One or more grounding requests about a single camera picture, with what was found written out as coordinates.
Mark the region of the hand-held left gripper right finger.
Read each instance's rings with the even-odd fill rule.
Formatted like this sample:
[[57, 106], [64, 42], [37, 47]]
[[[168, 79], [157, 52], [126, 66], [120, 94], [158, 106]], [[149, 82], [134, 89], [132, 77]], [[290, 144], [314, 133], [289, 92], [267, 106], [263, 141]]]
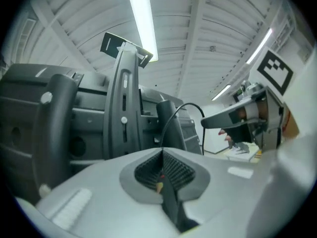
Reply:
[[267, 167], [268, 156], [252, 164], [163, 148], [163, 232], [184, 233], [203, 224], [235, 203]]

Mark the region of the black television stand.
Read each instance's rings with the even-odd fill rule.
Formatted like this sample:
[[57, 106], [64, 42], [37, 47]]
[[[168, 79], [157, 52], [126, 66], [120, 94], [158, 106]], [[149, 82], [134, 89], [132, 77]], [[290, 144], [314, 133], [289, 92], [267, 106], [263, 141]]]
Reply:
[[[144, 149], [138, 69], [145, 67], [153, 55], [108, 32], [101, 51], [115, 58], [104, 115], [99, 120], [103, 129], [102, 157], [109, 160]], [[81, 80], [79, 74], [55, 74], [40, 98], [33, 127], [32, 168], [41, 198], [71, 176], [67, 153], [72, 109]]]

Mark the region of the white desk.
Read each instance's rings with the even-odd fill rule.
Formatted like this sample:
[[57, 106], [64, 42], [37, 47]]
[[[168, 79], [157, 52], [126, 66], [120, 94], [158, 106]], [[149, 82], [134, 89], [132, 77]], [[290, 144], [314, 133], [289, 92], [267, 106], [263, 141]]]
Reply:
[[259, 147], [254, 143], [235, 143], [224, 155], [228, 160], [250, 162], [258, 151]]

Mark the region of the person's right forearm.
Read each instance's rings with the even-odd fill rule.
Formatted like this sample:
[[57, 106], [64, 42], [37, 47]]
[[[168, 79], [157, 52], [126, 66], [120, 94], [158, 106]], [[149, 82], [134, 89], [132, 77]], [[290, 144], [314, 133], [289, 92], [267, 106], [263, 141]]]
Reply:
[[294, 139], [299, 135], [299, 128], [287, 105], [285, 105], [284, 110], [285, 116], [282, 123], [282, 136], [285, 140]]

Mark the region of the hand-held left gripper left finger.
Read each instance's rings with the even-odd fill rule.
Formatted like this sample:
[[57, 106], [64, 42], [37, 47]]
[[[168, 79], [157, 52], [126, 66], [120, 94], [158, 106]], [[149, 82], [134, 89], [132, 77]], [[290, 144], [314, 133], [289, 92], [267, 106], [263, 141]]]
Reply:
[[161, 205], [136, 201], [119, 180], [124, 167], [156, 153], [157, 148], [98, 162], [36, 206], [22, 198], [17, 203], [44, 238], [176, 238], [179, 232]]

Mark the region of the ceiling light tube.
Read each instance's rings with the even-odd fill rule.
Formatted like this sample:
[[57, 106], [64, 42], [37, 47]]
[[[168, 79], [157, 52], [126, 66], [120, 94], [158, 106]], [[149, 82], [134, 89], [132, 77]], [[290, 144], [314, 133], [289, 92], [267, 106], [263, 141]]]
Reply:
[[130, 0], [142, 47], [153, 56], [150, 62], [158, 61], [158, 50], [150, 0]]
[[255, 59], [255, 57], [258, 55], [258, 53], [261, 51], [261, 49], [264, 47], [270, 36], [272, 35], [273, 30], [271, 28], [268, 29], [265, 37], [262, 39], [260, 44], [257, 46], [255, 51], [252, 53], [252, 55], [249, 57], [249, 59], [246, 61], [246, 64], [251, 64], [252, 61]]
[[216, 94], [213, 98], [212, 101], [217, 100], [220, 96], [222, 96], [229, 88], [231, 87], [230, 84], [226, 85], [218, 94]]

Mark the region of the person's right hand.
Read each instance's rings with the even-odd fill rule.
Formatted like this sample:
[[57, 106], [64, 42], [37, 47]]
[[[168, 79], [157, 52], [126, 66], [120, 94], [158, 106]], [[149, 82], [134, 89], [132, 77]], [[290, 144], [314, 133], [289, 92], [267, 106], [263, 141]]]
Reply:
[[238, 108], [238, 116], [240, 119], [264, 119], [268, 118], [268, 108], [266, 100], [249, 103], [243, 107]]

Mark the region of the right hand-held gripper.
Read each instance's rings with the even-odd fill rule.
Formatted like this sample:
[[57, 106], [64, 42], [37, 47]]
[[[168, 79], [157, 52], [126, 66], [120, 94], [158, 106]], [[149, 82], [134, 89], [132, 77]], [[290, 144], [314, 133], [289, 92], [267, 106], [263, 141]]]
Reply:
[[[242, 102], [201, 119], [206, 129], [233, 128], [235, 143], [255, 143], [262, 151], [274, 150], [282, 142], [282, 123], [285, 116], [283, 96], [295, 72], [274, 51], [265, 48], [252, 66], [249, 78], [241, 84]], [[245, 120], [240, 110], [252, 102], [266, 100], [268, 118]]]

